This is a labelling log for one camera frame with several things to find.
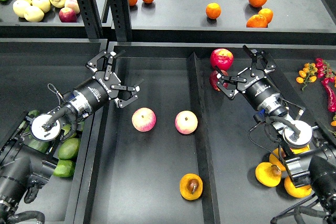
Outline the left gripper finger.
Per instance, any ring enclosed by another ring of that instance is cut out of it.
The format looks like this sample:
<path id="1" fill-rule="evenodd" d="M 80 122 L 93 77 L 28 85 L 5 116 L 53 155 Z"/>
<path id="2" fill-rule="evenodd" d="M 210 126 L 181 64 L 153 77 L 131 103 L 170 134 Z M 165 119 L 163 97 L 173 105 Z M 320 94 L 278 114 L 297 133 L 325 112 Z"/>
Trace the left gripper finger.
<path id="1" fill-rule="evenodd" d="M 91 60 L 89 60 L 86 63 L 86 67 L 91 70 L 95 78 L 110 80 L 113 74 L 112 67 L 114 60 L 124 55 L 124 53 L 124 50 L 119 53 L 114 51 L 107 52 L 106 50 L 103 50 L 94 56 Z"/>
<path id="2" fill-rule="evenodd" d="M 110 86 L 111 90 L 117 91 L 117 95 L 113 98 L 117 108 L 123 109 L 139 98 L 140 84 L 144 79 L 140 79 L 132 86 L 125 86 L 121 84 L 113 84 Z"/>

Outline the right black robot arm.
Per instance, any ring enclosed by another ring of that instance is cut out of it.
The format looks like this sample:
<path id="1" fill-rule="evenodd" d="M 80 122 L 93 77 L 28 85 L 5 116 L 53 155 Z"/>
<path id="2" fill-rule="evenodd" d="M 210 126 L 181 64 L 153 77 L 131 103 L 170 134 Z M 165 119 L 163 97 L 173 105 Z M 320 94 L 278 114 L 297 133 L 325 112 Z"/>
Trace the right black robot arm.
<path id="1" fill-rule="evenodd" d="M 263 162 L 255 172 L 275 185 L 280 182 L 281 167 L 287 172 L 286 180 L 294 189 L 313 193 L 271 219 L 271 223 L 294 217 L 304 223 L 303 216 L 320 218 L 335 223 L 335 142 L 332 135 L 316 122 L 310 125 L 301 120 L 305 107 L 286 100 L 267 76 L 276 68 L 272 56 L 264 50 L 244 52 L 251 58 L 250 67 L 236 76 L 217 75 L 217 87 L 230 99 L 242 94 L 256 111 L 256 125 L 264 126 L 269 140 L 277 144 L 277 151 L 269 151 L 277 164 Z"/>

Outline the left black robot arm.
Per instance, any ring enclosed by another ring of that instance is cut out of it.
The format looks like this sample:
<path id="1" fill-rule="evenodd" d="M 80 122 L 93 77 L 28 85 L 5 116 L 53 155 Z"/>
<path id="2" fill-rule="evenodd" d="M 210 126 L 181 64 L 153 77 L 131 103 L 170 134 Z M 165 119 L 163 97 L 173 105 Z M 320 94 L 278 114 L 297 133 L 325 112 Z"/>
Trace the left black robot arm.
<path id="1" fill-rule="evenodd" d="M 45 223 L 40 211 L 16 211 L 21 200 L 33 202 L 48 183 L 57 168 L 54 153 L 59 143 L 70 138 L 82 121 L 108 102 L 125 108 L 138 98 L 139 85 L 122 85 L 113 71 L 114 60 L 124 53 L 99 52 L 86 64 L 93 73 L 91 78 L 64 94 L 52 88 L 59 105 L 39 116 L 24 113 L 1 141 L 1 223 L 31 219 Z"/>

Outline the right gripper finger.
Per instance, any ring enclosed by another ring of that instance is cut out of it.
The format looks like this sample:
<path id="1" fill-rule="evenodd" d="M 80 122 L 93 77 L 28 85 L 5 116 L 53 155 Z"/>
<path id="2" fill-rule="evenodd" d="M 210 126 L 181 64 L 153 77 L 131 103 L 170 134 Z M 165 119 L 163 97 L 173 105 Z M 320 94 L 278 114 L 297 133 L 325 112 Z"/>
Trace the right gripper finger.
<path id="1" fill-rule="evenodd" d="M 218 66 L 215 66 L 215 70 L 218 72 L 217 78 L 218 81 L 216 82 L 216 86 L 230 99 L 233 100 L 235 95 L 238 93 L 237 89 L 227 89 L 224 87 L 224 84 L 233 84 L 237 87 L 239 83 L 246 83 L 246 78 L 241 77 L 234 77 L 234 76 L 226 76 L 222 73 Z"/>
<path id="2" fill-rule="evenodd" d="M 263 66 L 262 71 L 265 74 L 273 72 L 276 68 L 276 64 L 270 55 L 264 50 L 258 51 L 257 49 L 249 49 L 246 45 L 243 45 L 244 52 L 251 58 L 251 68 L 250 68 L 250 76 L 255 77 L 257 75 L 257 65 L 258 61 L 261 62 Z"/>

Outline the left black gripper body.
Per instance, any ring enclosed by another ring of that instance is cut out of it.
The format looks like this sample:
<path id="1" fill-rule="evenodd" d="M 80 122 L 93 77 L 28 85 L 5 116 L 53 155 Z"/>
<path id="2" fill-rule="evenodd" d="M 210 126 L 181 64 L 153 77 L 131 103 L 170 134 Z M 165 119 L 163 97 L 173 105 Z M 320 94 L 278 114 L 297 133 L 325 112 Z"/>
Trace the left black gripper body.
<path id="1" fill-rule="evenodd" d="M 120 79 L 113 72 L 108 80 L 104 78 L 102 71 L 78 85 L 74 91 L 74 98 L 72 105 L 79 113 L 95 113 L 105 103 L 117 98 L 119 91 L 114 90 L 111 86 L 118 86 L 121 84 Z"/>

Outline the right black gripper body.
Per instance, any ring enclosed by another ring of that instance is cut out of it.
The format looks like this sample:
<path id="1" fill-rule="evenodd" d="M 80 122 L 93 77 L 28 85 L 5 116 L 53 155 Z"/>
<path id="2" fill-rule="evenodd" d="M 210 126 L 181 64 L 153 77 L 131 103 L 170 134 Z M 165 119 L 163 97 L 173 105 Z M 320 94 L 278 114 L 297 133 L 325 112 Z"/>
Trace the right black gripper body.
<path id="1" fill-rule="evenodd" d="M 246 68 L 237 74 L 238 77 L 246 80 L 244 83 L 237 83 L 236 89 L 241 93 L 255 111 L 283 111 L 280 104 L 280 91 L 266 77 L 263 70 L 257 69 L 255 75 L 250 75 L 250 69 Z"/>

